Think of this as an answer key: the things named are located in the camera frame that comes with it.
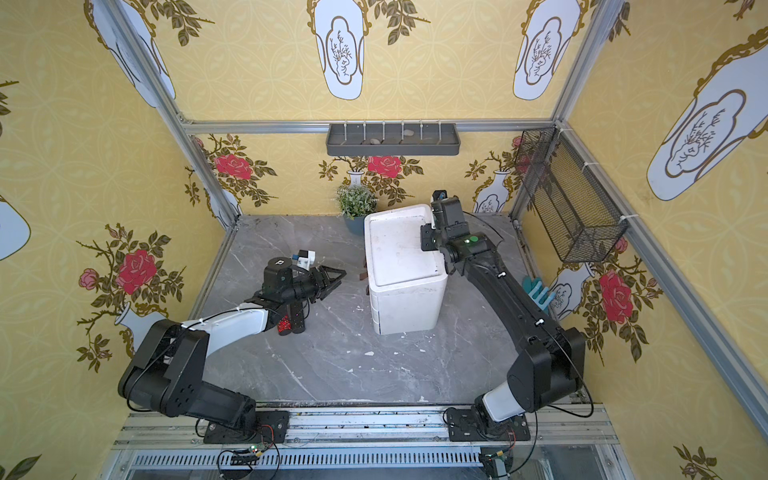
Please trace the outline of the red glitter microphone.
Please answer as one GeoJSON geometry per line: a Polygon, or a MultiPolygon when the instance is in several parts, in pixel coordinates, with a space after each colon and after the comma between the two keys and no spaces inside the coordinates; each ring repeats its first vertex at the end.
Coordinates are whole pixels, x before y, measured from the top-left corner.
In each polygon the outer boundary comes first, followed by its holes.
{"type": "Polygon", "coordinates": [[[285,315],[277,324],[277,332],[280,336],[286,336],[293,332],[293,323],[289,315],[285,315]]]}

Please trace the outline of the black glitter microphone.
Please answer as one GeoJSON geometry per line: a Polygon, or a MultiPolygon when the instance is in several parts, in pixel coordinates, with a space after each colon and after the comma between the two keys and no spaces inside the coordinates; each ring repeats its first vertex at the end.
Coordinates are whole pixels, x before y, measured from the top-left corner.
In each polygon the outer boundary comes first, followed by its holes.
{"type": "Polygon", "coordinates": [[[306,330],[306,314],[304,302],[296,300],[289,304],[291,332],[300,334],[306,330]]]}

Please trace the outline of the white drawer cabinet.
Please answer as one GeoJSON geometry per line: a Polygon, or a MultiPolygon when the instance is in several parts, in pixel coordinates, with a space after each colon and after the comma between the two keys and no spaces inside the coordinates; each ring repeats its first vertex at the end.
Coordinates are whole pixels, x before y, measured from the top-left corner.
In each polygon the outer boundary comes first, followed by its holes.
{"type": "Polygon", "coordinates": [[[426,204],[365,219],[370,306],[379,335],[431,330],[438,322],[448,275],[440,252],[421,249],[421,228],[432,221],[426,204]]]}

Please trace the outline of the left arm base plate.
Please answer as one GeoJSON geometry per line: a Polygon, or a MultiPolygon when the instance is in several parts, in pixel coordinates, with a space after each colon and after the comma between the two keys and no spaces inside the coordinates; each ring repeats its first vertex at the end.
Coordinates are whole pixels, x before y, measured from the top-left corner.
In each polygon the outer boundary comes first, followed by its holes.
{"type": "Polygon", "coordinates": [[[266,410],[249,412],[242,425],[229,427],[210,423],[203,437],[204,444],[283,443],[289,426],[290,412],[266,410]]]}

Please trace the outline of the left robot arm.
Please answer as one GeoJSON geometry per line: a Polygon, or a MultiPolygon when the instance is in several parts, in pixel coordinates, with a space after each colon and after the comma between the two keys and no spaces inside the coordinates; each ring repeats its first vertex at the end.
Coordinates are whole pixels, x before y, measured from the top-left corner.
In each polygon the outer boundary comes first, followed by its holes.
{"type": "Polygon", "coordinates": [[[280,335],[304,332],[307,307],[324,300],[345,277],[343,269],[313,266],[306,251],[271,259],[261,287],[235,307],[184,323],[156,321],[124,372],[118,393],[130,407],[257,432],[255,400],[204,381],[207,358],[272,329],[280,335]]]}

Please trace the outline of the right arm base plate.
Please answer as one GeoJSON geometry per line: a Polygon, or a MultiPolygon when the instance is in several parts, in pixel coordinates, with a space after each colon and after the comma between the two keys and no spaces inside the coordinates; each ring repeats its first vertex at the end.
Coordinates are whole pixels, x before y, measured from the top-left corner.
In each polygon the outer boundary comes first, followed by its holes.
{"type": "Polygon", "coordinates": [[[475,407],[449,407],[443,411],[442,419],[448,429],[451,442],[474,441],[528,441],[531,433],[524,415],[513,416],[502,422],[495,422],[475,407]]]}

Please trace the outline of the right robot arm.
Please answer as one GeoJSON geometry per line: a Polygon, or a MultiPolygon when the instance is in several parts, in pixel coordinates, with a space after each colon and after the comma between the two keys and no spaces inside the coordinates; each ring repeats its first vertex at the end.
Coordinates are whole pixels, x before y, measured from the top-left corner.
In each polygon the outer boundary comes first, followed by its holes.
{"type": "Polygon", "coordinates": [[[465,277],[486,299],[515,343],[517,357],[499,386],[472,407],[475,427],[491,436],[503,423],[535,413],[585,387],[586,337],[563,329],[508,271],[496,244],[473,233],[460,200],[436,190],[433,220],[420,227],[421,249],[443,255],[446,269],[465,277]]]}

